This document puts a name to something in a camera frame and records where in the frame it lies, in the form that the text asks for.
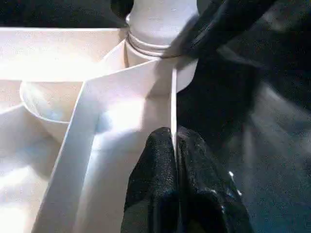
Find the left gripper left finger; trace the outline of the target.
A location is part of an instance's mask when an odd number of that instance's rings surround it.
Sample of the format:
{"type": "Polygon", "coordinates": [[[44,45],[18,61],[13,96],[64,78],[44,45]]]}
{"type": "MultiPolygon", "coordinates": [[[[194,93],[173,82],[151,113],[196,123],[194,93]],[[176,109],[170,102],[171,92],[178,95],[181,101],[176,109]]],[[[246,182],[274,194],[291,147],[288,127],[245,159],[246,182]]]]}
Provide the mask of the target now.
{"type": "Polygon", "coordinates": [[[179,217],[177,170],[171,130],[151,132],[126,192],[122,233],[174,233],[179,217]]]}

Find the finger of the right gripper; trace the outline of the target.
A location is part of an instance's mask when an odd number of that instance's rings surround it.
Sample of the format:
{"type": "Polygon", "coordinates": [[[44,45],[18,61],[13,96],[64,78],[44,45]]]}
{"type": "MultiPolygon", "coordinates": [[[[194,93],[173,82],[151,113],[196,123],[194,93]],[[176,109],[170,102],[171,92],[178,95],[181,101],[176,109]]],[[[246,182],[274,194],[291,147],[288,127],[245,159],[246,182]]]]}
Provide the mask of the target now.
{"type": "Polygon", "coordinates": [[[275,3],[274,0],[212,0],[191,18],[170,45],[170,52],[197,59],[248,30],[275,3]]]}

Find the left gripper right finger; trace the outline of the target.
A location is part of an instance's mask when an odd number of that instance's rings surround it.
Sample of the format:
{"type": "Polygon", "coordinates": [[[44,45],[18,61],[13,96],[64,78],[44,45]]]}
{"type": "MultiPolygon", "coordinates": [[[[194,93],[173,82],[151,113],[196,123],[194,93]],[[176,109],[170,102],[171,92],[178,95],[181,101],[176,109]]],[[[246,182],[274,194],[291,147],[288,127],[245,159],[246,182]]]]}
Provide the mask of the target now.
{"type": "Polygon", "coordinates": [[[178,127],[177,165],[183,232],[253,232],[235,183],[199,133],[178,127]]]}

